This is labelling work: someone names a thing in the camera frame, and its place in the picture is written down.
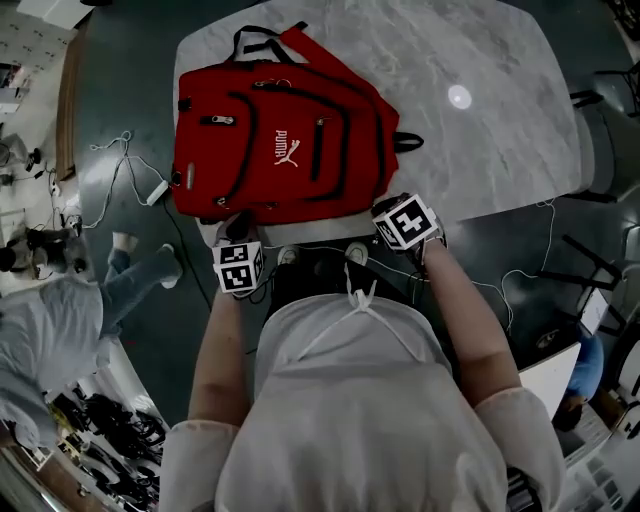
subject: drawstring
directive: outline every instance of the drawstring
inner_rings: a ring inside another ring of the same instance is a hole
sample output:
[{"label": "drawstring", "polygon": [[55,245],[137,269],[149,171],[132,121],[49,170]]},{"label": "drawstring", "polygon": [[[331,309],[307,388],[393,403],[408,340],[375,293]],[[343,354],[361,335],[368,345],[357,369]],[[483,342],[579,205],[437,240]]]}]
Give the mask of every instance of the drawstring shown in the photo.
[{"label": "drawstring", "polygon": [[378,281],[377,280],[373,281],[373,284],[371,285],[371,289],[369,290],[369,295],[365,295],[365,293],[360,289],[356,290],[355,293],[352,293],[351,278],[349,277],[349,267],[347,263],[344,264],[344,273],[347,275],[347,297],[349,299],[349,304],[351,304],[351,306],[353,306],[354,308],[353,311],[350,311],[345,316],[343,316],[340,320],[337,320],[336,322],[332,323],[331,325],[326,327],[324,330],[322,330],[320,334],[318,334],[318,336],[316,336],[313,340],[311,340],[311,343],[309,343],[309,345],[307,345],[307,347],[302,352],[300,352],[300,354],[297,357],[297,360],[300,361],[304,359],[304,357],[320,342],[320,340],[324,337],[324,335],[329,330],[333,329],[336,325],[338,325],[340,322],[358,313],[366,313],[372,318],[375,318],[376,320],[378,320],[387,329],[389,329],[391,333],[396,337],[396,339],[400,342],[400,344],[404,347],[404,349],[415,360],[419,361],[417,354],[413,350],[411,350],[411,347],[409,347],[409,345],[402,339],[402,336],[400,336],[398,331],[396,331],[391,326],[391,324],[387,322],[386,319],[384,319],[381,315],[379,315],[377,312],[375,312],[373,309],[369,307],[373,302],[373,297],[375,296],[375,291],[376,291],[376,284],[378,284]]}]

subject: backpack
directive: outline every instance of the backpack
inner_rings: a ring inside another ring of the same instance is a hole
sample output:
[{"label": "backpack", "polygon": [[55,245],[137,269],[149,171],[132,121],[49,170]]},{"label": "backpack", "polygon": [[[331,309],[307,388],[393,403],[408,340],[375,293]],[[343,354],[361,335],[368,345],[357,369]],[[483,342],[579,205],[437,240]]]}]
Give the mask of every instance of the backpack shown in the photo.
[{"label": "backpack", "polygon": [[[306,36],[245,26],[223,63],[183,74],[172,170],[176,208],[205,221],[251,210],[258,224],[283,224],[367,210],[398,168],[396,154],[420,147],[396,132],[398,113],[366,80]],[[270,38],[279,62],[236,61],[243,32]],[[307,59],[294,62],[276,42]]]}]

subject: puma logo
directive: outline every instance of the puma logo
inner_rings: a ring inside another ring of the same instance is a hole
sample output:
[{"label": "puma logo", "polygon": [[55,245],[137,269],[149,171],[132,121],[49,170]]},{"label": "puma logo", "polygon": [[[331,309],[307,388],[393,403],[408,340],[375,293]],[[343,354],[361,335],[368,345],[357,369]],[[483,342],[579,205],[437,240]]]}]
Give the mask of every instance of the puma logo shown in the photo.
[{"label": "puma logo", "polygon": [[287,151],[287,131],[286,130],[276,130],[276,158],[279,158],[274,165],[284,164],[289,162],[294,166],[298,167],[298,164],[291,160],[291,155],[293,152],[298,149],[300,146],[299,140],[292,140],[291,147]]}]

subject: white tabletop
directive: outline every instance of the white tabletop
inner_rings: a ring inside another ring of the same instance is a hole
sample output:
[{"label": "white tabletop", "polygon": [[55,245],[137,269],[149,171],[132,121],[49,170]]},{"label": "white tabletop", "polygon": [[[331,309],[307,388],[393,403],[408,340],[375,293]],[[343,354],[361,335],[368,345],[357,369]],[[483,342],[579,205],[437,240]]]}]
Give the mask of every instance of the white tabletop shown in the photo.
[{"label": "white tabletop", "polygon": [[522,386],[542,400],[549,418],[553,418],[560,406],[579,353],[580,343],[575,343],[520,372]]},{"label": "white tabletop", "polygon": [[[494,0],[271,0],[251,7],[180,43],[175,119],[179,77],[224,61],[238,29],[282,31],[301,20],[400,112],[399,130],[425,139],[399,156],[388,194],[417,192],[448,224],[579,186],[575,118],[553,51],[528,13]],[[468,109],[449,101],[453,85],[470,91]],[[273,245],[372,232],[368,214],[267,229]]]}]

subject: white t-shirt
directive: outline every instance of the white t-shirt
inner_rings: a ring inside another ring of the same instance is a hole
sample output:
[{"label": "white t-shirt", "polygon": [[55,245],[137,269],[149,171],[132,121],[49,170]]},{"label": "white t-shirt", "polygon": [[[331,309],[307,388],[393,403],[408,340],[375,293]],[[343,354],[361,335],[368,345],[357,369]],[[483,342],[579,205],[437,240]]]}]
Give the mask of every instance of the white t-shirt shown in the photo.
[{"label": "white t-shirt", "polygon": [[363,302],[312,297],[267,322],[242,427],[167,436],[161,512],[503,512],[507,466],[555,506],[565,466],[542,402],[518,388],[472,409],[421,314]]},{"label": "white t-shirt", "polygon": [[42,392],[96,371],[102,297],[96,284],[58,279],[0,299],[0,419],[16,422],[25,447],[55,444]]}]

